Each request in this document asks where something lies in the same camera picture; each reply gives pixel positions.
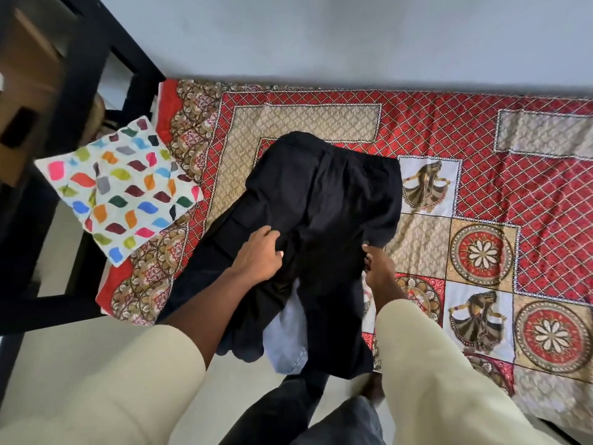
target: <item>pillow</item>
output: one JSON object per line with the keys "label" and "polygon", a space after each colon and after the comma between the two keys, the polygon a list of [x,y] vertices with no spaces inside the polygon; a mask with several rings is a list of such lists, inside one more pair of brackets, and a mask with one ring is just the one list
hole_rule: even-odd
{"label": "pillow", "polygon": [[115,266],[204,199],[146,117],[35,165]]}

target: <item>pant leg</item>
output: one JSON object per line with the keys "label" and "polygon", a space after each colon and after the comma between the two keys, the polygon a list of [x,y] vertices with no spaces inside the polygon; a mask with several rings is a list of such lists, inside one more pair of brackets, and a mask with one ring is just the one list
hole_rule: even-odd
{"label": "pant leg", "polygon": [[220,445],[288,445],[307,429],[327,375],[290,375],[241,415]]}
{"label": "pant leg", "polygon": [[350,398],[299,435],[292,445],[385,445],[381,422],[363,396]]}

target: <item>person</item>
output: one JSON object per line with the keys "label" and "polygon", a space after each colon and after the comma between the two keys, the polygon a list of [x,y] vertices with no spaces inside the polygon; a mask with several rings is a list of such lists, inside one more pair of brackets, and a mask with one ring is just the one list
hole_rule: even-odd
{"label": "person", "polygon": [[[9,425],[0,431],[0,443],[166,443],[197,394],[239,301],[282,265],[282,252],[275,249],[279,235],[271,227],[254,232],[233,265],[167,324],[148,328],[82,381],[54,417]],[[556,444],[406,299],[391,259],[379,248],[363,249],[378,312],[382,388],[396,425],[394,443]],[[382,443],[374,410],[381,399],[376,377],[366,397],[347,400],[308,428],[327,375],[307,367],[302,373],[286,377],[248,409],[222,444]]]}

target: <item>flower motif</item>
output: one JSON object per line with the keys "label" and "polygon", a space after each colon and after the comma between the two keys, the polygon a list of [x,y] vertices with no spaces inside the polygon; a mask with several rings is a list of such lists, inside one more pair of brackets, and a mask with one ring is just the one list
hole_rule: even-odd
{"label": "flower motif", "polygon": [[535,340],[540,343],[545,351],[554,351],[562,353],[567,348],[570,348],[570,334],[558,320],[549,321],[544,319],[540,324],[537,324],[533,329],[538,333]]}
{"label": "flower motif", "polygon": [[492,265],[498,262],[498,248],[492,242],[476,240],[474,245],[469,246],[470,254],[468,258],[472,261],[474,267],[484,267],[488,270]]}

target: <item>wall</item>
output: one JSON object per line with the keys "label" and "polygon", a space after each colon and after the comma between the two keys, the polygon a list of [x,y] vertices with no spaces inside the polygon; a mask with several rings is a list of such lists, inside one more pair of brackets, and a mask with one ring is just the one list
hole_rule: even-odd
{"label": "wall", "polygon": [[102,0],[167,76],[593,94],[593,0]]}

